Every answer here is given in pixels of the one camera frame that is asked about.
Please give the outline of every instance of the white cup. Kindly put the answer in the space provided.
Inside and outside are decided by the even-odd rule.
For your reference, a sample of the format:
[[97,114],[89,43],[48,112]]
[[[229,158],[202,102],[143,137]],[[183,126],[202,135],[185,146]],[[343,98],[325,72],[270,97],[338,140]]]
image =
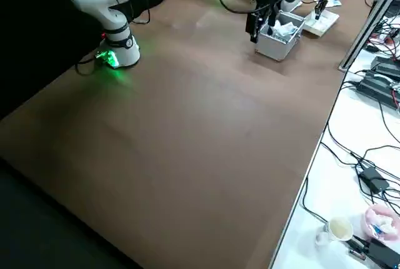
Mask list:
[[353,237],[353,226],[345,218],[333,218],[317,234],[316,244],[327,245],[332,241],[348,241]]

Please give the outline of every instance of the floor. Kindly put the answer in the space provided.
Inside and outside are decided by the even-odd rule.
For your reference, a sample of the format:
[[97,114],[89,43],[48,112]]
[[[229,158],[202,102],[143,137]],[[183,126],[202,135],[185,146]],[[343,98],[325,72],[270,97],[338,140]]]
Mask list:
[[0,159],[1,268],[141,269]]
[[0,122],[0,155],[144,268],[265,268],[369,9],[335,12],[277,63],[218,0],[165,0],[134,69],[69,70]]

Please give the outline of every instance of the black curtain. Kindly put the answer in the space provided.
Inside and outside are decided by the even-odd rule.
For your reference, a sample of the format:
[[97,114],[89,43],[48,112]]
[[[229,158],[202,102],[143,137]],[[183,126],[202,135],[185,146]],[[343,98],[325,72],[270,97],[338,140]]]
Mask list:
[[[149,0],[154,7],[163,0]],[[0,119],[65,72],[101,40],[101,26],[70,0],[2,0],[2,40],[12,52],[3,55]],[[134,15],[146,0],[132,0]],[[128,17],[130,9],[119,7]]]

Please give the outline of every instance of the table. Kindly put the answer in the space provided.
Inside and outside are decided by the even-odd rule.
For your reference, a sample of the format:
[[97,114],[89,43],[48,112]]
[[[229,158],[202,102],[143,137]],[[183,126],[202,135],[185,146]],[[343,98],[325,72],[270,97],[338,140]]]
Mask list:
[[[349,69],[346,80],[360,80],[352,74],[361,69],[369,69],[376,54],[361,51]],[[395,110],[383,106],[385,120],[389,129],[400,135],[400,117]],[[329,127],[334,137],[344,146],[363,155],[368,148],[381,145],[399,146],[384,127],[378,102],[357,94],[351,88],[339,92],[330,118]],[[354,233],[363,236],[360,221],[370,203],[360,193],[354,168],[340,164],[322,146],[328,145],[344,162],[354,163],[355,159],[336,146],[328,131],[324,130],[313,158],[295,200],[291,216],[276,248],[270,269],[282,268],[374,268],[376,265],[360,263],[350,256],[348,247],[342,243],[332,243],[325,248],[315,246],[318,228],[323,226],[318,219],[309,214],[301,205],[308,177],[306,206],[327,220],[333,216],[345,216],[353,224]],[[367,159],[378,166],[400,175],[400,153],[392,148],[368,153]],[[400,242],[386,243],[400,252]]]

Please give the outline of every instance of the small container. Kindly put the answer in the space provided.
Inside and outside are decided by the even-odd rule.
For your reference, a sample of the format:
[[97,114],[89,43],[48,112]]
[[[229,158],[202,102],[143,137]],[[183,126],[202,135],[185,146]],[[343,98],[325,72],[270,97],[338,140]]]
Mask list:
[[[384,205],[372,205],[368,208],[368,210],[370,209],[373,210],[377,215],[391,217],[393,219],[392,226],[395,227],[395,229],[397,229],[396,235],[383,235],[382,238],[376,238],[376,239],[385,241],[397,241],[400,238],[400,218],[397,216],[397,214]],[[365,214],[364,216],[362,216],[361,219],[361,228],[365,232],[365,234],[367,234],[368,237],[375,238],[369,228],[369,222],[367,222]]]
[[276,19],[281,25],[292,22],[293,25],[297,27],[297,31],[294,34],[288,35],[285,39],[286,41],[281,41],[267,34],[269,26],[265,24],[260,30],[256,51],[269,58],[282,61],[301,37],[301,31],[303,30],[305,20],[300,16],[284,11],[279,11]]

